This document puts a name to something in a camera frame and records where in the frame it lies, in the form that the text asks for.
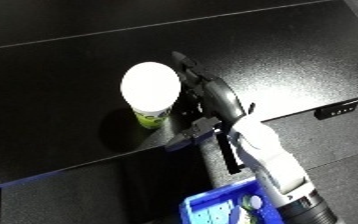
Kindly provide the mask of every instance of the white cup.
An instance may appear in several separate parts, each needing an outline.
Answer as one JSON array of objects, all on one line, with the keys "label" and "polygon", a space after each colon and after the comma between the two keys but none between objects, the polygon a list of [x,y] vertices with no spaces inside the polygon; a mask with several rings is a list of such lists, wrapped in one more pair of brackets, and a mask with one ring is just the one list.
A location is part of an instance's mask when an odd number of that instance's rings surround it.
[{"label": "white cup", "polygon": [[143,127],[159,128],[179,96],[180,80],[170,67],[144,62],[126,72],[121,93]]}]

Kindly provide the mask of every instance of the blue bin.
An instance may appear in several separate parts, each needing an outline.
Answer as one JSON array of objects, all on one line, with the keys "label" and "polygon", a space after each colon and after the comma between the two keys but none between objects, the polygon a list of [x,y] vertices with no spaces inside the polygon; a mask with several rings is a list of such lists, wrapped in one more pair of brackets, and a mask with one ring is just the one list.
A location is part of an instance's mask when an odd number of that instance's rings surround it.
[{"label": "blue bin", "polygon": [[245,195],[258,195],[263,206],[255,211],[258,223],[284,224],[265,192],[255,179],[247,179],[231,185],[188,197],[180,205],[183,224],[228,224],[232,208],[241,203]]}]

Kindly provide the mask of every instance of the black surface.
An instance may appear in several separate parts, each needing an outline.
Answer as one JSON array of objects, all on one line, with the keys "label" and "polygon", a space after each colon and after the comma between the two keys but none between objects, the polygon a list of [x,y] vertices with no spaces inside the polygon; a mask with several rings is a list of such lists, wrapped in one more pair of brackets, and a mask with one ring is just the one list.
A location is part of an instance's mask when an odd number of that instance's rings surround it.
[{"label": "black surface", "polygon": [[6,187],[1,223],[179,223],[165,217],[210,188],[198,151],[147,151]]},{"label": "black surface", "polygon": [[321,0],[0,0],[0,46]]},{"label": "black surface", "polygon": [[0,185],[164,144],[185,122],[142,129],[119,84],[171,50],[264,120],[358,98],[358,20],[342,1],[0,49]]},{"label": "black surface", "polygon": [[319,193],[346,223],[358,223],[358,155],[309,171]]}]

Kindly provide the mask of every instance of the black panel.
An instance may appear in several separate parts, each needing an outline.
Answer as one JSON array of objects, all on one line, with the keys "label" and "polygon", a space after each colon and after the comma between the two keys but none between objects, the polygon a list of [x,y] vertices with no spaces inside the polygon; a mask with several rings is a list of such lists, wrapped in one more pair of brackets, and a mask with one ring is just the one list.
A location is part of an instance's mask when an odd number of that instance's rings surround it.
[{"label": "black panel", "polygon": [[342,1],[0,49],[0,184],[164,144],[186,122],[142,129],[119,84],[172,50],[264,120],[358,98],[358,20]]},{"label": "black panel", "polygon": [[0,46],[321,0],[0,0]]}]

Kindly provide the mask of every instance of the robotic arm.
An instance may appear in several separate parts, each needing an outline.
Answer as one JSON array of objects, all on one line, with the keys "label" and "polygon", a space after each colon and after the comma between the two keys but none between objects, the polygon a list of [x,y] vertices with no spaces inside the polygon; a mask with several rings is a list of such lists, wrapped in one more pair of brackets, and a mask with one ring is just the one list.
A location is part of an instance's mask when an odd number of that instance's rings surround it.
[{"label": "robotic arm", "polygon": [[204,117],[168,142],[168,151],[218,134],[229,171],[239,172],[234,151],[255,173],[286,224],[344,223],[318,194],[295,157],[283,149],[276,132],[252,115],[254,104],[246,112],[222,79],[181,53],[173,52],[173,59],[187,95]]}]

